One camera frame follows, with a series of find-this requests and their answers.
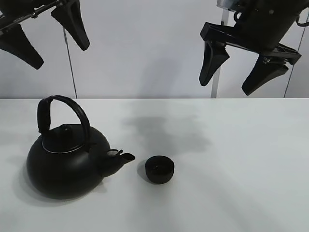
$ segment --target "black handle grip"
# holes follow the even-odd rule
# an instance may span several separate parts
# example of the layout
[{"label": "black handle grip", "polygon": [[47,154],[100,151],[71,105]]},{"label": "black handle grip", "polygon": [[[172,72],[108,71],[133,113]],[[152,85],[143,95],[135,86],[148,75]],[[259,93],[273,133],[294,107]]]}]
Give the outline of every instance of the black handle grip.
[{"label": "black handle grip", "polygon": [[50,96],[40,101],[38,105],[38,111],[37,111],[37,121],[38,121],[39,133],[45,134],[50,129],[50,123],[51,123],[50,104],[53,100],[58,100],[60,102],[65,103],[76,113],[79,120],[81,121],[83,130],[84,130],[85,142],[87,143],[90,139],[90,123],[87,118],[87,115],[83,111],[83,109],[79,106],[79,104],[77,104],[71,98],[68,98],[65,96],[60,96],[60,95]]}]

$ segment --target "kettle spout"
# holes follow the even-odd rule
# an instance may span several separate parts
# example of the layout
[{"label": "kettle spout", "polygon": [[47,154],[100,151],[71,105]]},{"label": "kettle spout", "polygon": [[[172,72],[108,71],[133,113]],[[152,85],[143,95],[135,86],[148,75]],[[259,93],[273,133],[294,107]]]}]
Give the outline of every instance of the kettle spout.
[{"label": "kettle spout", "polygon": [[121,169],[126,163],[135,160],[135,156],[130,153],[124,153],[122,155],[114,156],[103,160],[100,165],[100,172],[103,177],[108,177],[115,174]]}]

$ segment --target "small black cup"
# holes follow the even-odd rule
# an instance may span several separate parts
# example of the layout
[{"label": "small black cup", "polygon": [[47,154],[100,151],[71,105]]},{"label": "small black cup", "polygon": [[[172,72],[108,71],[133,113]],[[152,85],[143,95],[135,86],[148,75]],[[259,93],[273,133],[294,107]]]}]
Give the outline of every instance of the small black cup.
[{"label": "small black cup", "polygon": [[153,156],[145,164],[146,175],[155,184],[165,184],[170,181],[174,168],[174,162],[165,156]]}]

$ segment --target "white wall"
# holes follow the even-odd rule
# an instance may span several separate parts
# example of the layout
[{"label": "white wall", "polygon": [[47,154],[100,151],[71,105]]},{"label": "white wall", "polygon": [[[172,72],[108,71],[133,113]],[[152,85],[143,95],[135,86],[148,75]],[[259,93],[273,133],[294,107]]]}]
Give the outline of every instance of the white wall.
[{"label": "white wall", "polygon": [[50,11],[22,23],[28,39],[45,63],[36,70],[0,50],[0,98],[42,98],[52,94],[74,97],[63,29]]},{"label": "white wall", "polygon": [[220,23],[207,0],[81,1],[91,45],[69,36],[80,98],[209,98],[198,81],[204,56],[199,33]]},{"label": "white wall", "polygon": [[309,98],[309,29],[306,28],[299,49],[302,58],[295,65],[286,98]]},{"label": "white wall", "polygon": [[[301,22],[306,21],[307,15],[308,10],[305,10],[301,15]],[[229,26],[235,24],[232,13],[230,13],[228,24]],[[297,49],[302,32],[303,28],[298,27],[295,23],[284,36],[281,43]],[[218,98],[283,98],[292,71],[291,65],[288,65],[289,71],[286,75],[277,77],[260,87],[250,96],[246,96],[241,86],[252,71],[258,54],[230,46],[228,46],[226,50],[231,58],[221,67]]]}]

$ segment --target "kettle lid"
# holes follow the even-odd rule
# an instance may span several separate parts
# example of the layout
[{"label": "kettle lid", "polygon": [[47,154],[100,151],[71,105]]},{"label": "kettle lid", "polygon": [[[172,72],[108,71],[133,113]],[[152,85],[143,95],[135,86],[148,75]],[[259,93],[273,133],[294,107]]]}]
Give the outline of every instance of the kettle lid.
[{"label": "kettle lid", "polygon": [[[50,130],[50,103],[59,100],[67,104],[78,116],[81,124],[63,124]],[[69,153],[89,144],[90,123],[82,108],[72,99],[64,96],[50,96],[40,101],[37,111],[42,147],[51,153]]]}]

